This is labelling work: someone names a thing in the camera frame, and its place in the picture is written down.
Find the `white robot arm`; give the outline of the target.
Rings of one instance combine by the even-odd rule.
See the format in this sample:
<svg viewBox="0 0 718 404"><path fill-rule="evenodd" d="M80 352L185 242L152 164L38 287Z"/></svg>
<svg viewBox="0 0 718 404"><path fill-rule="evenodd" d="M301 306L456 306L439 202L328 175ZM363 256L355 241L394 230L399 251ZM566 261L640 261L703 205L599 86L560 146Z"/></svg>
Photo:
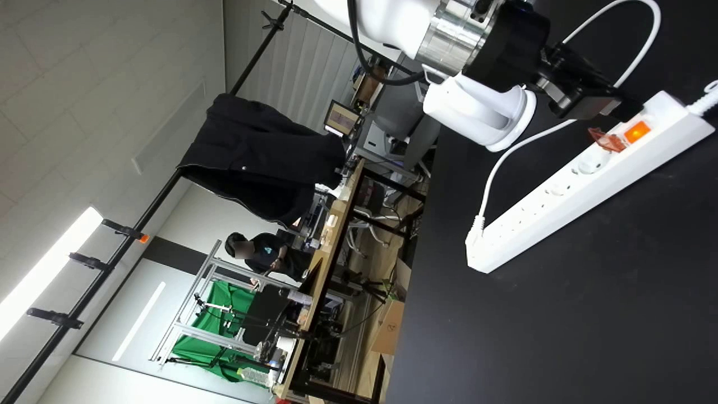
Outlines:
<svg viewBox="0 0 718 404"><path fill-rule="evenodd" d="M531 0L293 0L358 50L385 48L418 65L493 92L543 92L567 118L613 111L622 97Z"/></svg>

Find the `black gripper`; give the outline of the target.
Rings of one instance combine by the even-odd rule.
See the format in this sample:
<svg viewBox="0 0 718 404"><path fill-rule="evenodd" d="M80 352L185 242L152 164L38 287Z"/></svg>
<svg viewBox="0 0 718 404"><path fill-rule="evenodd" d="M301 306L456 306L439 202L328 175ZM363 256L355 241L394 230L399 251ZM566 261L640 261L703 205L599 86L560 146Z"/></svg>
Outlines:
<svg viewBox="0 0 718 404"><path fill-rule="evenodd" d="M462 67L462 74L501 92L540 78L560 89L596 86L599 74L589 60L569 44L549 44L549 28L549 19L531 5L505 0L485 43ZM578 120L605 117L620 104L622 98L609 94L578 94L572 100L569 117Z"/></svg>

